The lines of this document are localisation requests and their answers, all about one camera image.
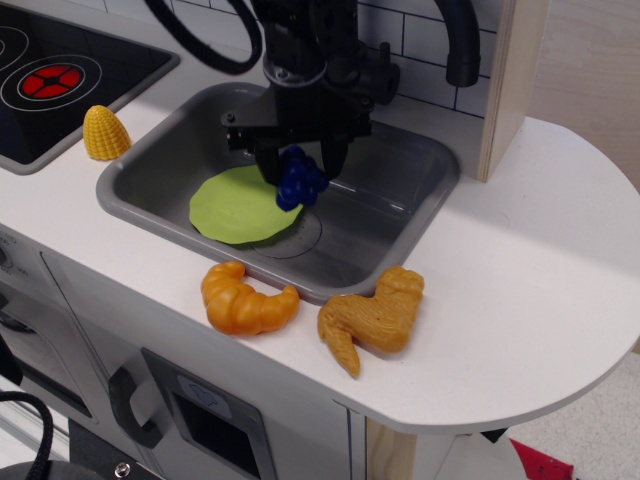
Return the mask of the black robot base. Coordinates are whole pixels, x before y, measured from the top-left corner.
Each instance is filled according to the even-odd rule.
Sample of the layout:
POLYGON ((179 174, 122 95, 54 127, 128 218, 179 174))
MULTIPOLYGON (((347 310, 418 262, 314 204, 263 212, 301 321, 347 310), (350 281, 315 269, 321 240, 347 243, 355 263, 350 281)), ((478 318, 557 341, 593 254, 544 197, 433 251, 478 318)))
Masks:
POLYGON ((35 417, 1 420, 3 479, 155 479, 157 476, 73 423, 60 429, 35 417))

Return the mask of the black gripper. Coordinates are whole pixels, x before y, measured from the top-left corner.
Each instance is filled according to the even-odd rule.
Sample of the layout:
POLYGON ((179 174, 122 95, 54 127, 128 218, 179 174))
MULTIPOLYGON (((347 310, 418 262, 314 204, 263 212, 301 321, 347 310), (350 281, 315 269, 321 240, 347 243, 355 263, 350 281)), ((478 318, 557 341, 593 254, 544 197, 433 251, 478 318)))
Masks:
POLYGON ((373 101, 324 85, 286 89, 271 85, 257 98, 221 115, 231 149, 254 153, 263 179, 278 186, 283 173, 279 149, 321 143, 324 172, 333 180, 342 172, 348 143, 371 133, 373 101))

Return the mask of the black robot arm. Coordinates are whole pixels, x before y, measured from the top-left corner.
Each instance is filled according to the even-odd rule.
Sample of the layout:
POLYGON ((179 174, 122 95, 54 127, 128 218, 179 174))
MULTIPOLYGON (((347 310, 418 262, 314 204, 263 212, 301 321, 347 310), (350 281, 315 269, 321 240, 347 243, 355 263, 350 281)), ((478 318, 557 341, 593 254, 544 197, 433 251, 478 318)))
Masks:
POLYGON ((264 180, 278 185, 285 171, 280 151, 317 142, 324 172, 337 177, 356 138, 370 134, 374 100, 365 85, 369 58, 357 36, 353 1, 234 1, 248 34, 246 60, 207 46, 163 1, 149 10, 171 36, 208 67, 240 75, 257 63, 269 81, 256 100, 223 117, 230 149, 254 156, 264 180))

